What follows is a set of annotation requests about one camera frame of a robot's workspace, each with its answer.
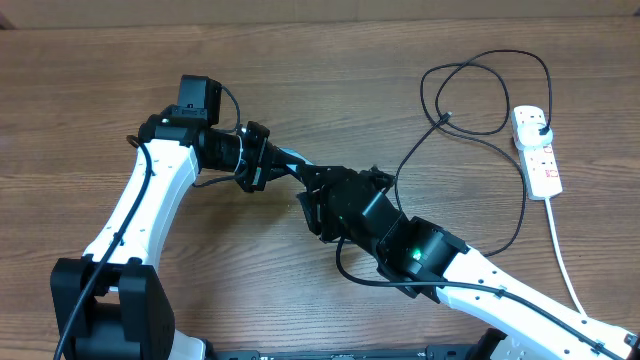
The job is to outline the Galaxy smartphone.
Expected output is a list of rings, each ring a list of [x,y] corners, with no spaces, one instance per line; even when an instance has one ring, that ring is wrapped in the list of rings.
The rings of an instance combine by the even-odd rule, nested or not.
[[[296,150],[291,148],[280,148],[284,153],[291,155],[297,159],[302,160],[306,165],[314,165],[311,161],[309,161],[306,157],[298,153]]]

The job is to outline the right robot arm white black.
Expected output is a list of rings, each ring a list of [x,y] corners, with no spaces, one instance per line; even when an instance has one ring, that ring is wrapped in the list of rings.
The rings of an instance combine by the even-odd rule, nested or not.
[[[323,242],[351,241],[374,258],[370,286],[425,295],[476,317],[544,359],[636,359],[639,338],[572,310],[499,269],[444,228],[408,218],[387,198],[377,169],[295,168],[310,230]]]

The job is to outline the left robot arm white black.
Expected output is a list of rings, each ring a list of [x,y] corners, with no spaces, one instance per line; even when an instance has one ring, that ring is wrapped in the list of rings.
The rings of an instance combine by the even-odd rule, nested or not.
[[[204,169],[255,192],[308,162],[272,145],[269,130],[255,122],[218,128],[229,92],[209,77],[184,75],[177,102],[128,137],[136,165],[108,222],[81,257],[59,259],[51,273],[60,333],[55,358],[215,358],[209,341],[177,330],[159,280],[177,209]]]

